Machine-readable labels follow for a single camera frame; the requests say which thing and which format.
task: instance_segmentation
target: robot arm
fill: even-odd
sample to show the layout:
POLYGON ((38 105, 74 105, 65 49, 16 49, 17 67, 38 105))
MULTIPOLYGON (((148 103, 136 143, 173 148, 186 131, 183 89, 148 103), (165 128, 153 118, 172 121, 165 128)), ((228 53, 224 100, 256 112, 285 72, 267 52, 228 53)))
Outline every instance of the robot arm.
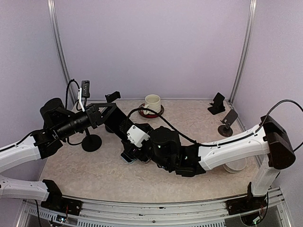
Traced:
MULTIPOLYGON (((0 173, 25 162, 52 156, 69 136, 103 123, 110 125, 122 141, 127 141, 114 120, 115 117, 124 119, 126 115, 113 103, 90 104, 84 111, 74 113, 66 110, 59 98, 54 98, 40 109, 40 113, 45 123, 42 130, 32 132, 22 142, 0 148, 0 173)), ((73 215, 79 215, 81 208, 81 201, 62 197, 60 189, 50 180, 30 182, 0 175, 1 198, 39 200, 42 207, 58 212, 65 213, 68 207, 68 213, 73 215)))
MULTIPOLYGON (((286 131, 270 116, 261 118, 264 124, 258 132, 256 125, 228 139, 182 146, 177 131, 163 126, 153 129, 149 124, 134 124, 113 103, 90 104, 84 111, 73 113, 64 108, 59 98, 54 98, 41 108, 40 113, 45 123, 42 130, 34 131, 18 146, 0 149, 0 173, 28 161, 49 157, 69 136, 105 124, 121 139, 124 146, 121 157, 125 161, 131 163, 139 159, 146 163, 152 160, 159 168, 186 177, 204 174, 245 157, 264 155, 258 174, 248 186, 247 198, 228 201, 228 207, 236 207, 230 212, 234 214, 260 206, 280 170, 295 161, 286 131)), ((68 206, 71 208, 68 213, 79 215, 81 202, 63 198, 53 181, 27 182, 3 176, 0 180, 0 198, 36 199, 42 201, 42 207, 65 213, 68 206)))
POLYGON ((227 139, 181 146, 176 131, 160 127, 155 130, 135 124, 128 131, 128 139, 158 167, 169 172, 192 177, 204 174, 217 166, 251 157, 263 155, 259 172, 248 185, 248 196, 227 201, 230 215, 259 209, 266 206, 265 198, 280 170, 288 168, 295 161, 295 155, 286 131, 270 116, 261 118, 263 126, 227 139))

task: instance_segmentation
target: beige table surface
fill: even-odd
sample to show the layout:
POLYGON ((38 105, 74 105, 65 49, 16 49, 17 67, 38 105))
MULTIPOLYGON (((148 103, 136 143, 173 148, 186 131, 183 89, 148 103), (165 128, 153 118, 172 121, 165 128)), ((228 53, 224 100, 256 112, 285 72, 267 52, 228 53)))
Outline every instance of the beige table surface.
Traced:
MULTIPOLYGON (((127 115, 143 101, 116 101, 127 115)), ((209 101, 163 100, 163 116, 179 131, 197 140, 211 142, 223 139, 217 128, 220 120, 230 110, 212 115, 207 108, 209 101)), ((153 128, 166 124, 161 119, 145 119, 138 113, 131 117, 134 122, 149 123, 153 128)), ((232 126, 234 135, 240 133, 237 122, 232 126)), ((64 195, 86 199, 121 202, 181 202, 200 201, 246 193, 247 185, 257 173, 254 157, 248 158, 246 168, 230 174, 219 166, 206 174, 186 178, 160 169, 150 161, 143 164, 135 161, 127 164, 120 154, 123 151, 120 139, 99 126, 91 133, 99 135, 103 144, 95 152, 88 153, 80 146, 64 145, 49 157, 40 179, 54 180, 64 195)), ((82 141, 83 134, 73 135, 72 143, 82 141)), ((190 142, 181 138, 183 145, 190 142)))

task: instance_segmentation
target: white wall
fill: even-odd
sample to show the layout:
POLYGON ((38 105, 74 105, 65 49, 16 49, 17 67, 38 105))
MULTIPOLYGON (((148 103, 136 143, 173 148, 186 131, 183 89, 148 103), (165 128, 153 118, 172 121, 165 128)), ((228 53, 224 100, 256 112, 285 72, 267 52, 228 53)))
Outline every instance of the white wall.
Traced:
POLYGON ((92 99, 229 97, 250 1, 56 1, 71 78, 92 99))
MULTIPOLYGON (((281 99, 303 105, 303 2, 258 0, 249 53, 234 106, 247 128, 281 99)), ((293 147, 303 140, 303 113, 282 104, 272 116, 286 129, 293 147)), ((303 226, 303 148, 276 180, 294 226, 303 226)))
MULTIPOLYGON (((40 108, 64 98, 47 1, 0 1, 0 147, 41 129, 40 108)), ((44 161, 26 163, 1 175, 37 180, 44 161)), ((10 227, 21 200, 0 199, 0 226, 10 227)))

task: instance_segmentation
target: white cup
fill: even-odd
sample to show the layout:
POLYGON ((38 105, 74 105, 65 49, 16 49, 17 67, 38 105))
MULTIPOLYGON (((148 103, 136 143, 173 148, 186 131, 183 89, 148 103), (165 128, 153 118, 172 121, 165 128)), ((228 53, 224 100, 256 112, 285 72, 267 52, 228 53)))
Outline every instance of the white cup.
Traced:
MULTIPOLYGON (((148 95, 145 97, 144 108, 151 109, 157 113, 161 112, 161 98, 158 95, 148 95)), ((154 114, 150 111, 143 110, 145 115, 154 114)))

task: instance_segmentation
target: white arm segment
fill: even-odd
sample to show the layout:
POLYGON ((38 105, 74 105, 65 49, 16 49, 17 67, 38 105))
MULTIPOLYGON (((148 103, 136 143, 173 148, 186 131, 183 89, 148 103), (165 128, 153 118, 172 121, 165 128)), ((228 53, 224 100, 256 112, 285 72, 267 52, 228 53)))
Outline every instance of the white arm segment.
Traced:
POLYGON ((251 182, 251 192, 253 196, 264 196, 267 194, 273 181, 276 179, 280 170, 268 166, 268 156, 264 155, 259 172, 251 182))
POLYGON ((49 192, 42 181, 14 180, 0 175, 0 199, 33 199, 46 201, 49 192))
POLYGON ((39 149, 34 143, 35 139, 29 136, 18 146, 0 152, 0 173, 22 163, 41 159, 39 149))
MULTIPOLYGON (((250 130, 237 134, 235 136, 223 140, 219 140, 216 142, 204 143, 204 144, 220 144, 231 140, 235 140, 243 136, 246 136, 248 134, 254 133, 258 127, 259 126, 256 125, 250 130)), ((200 146, 198 156, 201 157, 201 161, 199 162, 199 164, 202 166, 204 170, 207 171, 228 162, 236 161, 250 156, 268 154, 269 146, 268 143, 263 140, 264 136, 265 136, 264 129, 261 128, 254 135, 246 139, 239 140, 237 142, 233 142, 222 146, 216 146, 216 147, 200 146)))

